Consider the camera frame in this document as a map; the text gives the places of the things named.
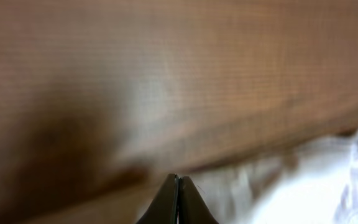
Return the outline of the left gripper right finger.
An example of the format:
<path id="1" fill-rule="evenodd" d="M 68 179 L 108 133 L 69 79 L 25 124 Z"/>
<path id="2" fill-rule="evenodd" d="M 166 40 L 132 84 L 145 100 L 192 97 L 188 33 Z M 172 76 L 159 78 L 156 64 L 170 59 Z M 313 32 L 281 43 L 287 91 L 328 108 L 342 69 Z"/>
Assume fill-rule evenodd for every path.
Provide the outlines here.
<path id="1" fill-rule="evenodd" d="M 198 192 L 196 185 L 188 176 L 179 179 L 178 223 L 218 224 Z"/>

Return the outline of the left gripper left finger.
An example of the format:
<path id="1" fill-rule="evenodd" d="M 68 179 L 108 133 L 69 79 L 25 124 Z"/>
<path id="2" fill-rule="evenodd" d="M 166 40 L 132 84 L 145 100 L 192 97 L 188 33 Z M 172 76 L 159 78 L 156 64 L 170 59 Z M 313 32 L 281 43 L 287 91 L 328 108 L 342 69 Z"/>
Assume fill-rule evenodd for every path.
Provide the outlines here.
<path id="1" fill-rule="evenodd" d="M 168 174 L 146 212 L 137 224 L 177 224 L 179 177 Z"/>

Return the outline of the beige shorts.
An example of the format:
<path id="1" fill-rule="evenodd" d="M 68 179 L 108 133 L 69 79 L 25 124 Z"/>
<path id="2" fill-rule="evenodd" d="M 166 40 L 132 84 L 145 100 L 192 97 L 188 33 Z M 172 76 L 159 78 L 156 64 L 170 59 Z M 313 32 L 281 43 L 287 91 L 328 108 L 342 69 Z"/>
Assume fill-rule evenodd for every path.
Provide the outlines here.
<path id="1" fill-rule="evenodd" d="M 358 130 L 177 176 L 218 223 L 358 223 Z"/>

